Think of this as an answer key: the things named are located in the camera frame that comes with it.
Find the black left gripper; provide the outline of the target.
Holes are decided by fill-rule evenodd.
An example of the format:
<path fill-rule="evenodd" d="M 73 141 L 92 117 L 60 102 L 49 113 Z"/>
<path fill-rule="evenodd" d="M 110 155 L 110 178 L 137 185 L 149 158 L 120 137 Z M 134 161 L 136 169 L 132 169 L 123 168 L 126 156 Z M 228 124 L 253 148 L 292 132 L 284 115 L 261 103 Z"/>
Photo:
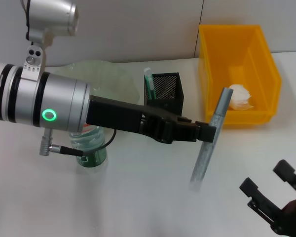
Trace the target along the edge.
<path fill-rule="evenodd" d="M 197 140 L 212 143 L 216 134 L 216 127 L 208 123 L 193 123 L 162 109 L 98 96 L 90 97 L 86 123 L 141 134 L 165 144 Z"/>

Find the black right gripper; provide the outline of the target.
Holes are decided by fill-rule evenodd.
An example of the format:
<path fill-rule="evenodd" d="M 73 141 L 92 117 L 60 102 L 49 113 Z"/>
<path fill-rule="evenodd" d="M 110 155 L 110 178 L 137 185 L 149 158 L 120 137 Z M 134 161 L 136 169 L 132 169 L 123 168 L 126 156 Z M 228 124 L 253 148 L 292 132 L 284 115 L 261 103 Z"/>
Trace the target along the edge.
<path fill-rule="evenodd" d="M 295 169 L 286 160 L 280 160 L 273 172 L 296 190 Z M 248 207 L 271 225 L 276 234 L 296 237 L 296 199 L 280 209 L 258 190 L 258 186 L 250 178 L 246 178 L 239 188 L 251 198 Z"/>

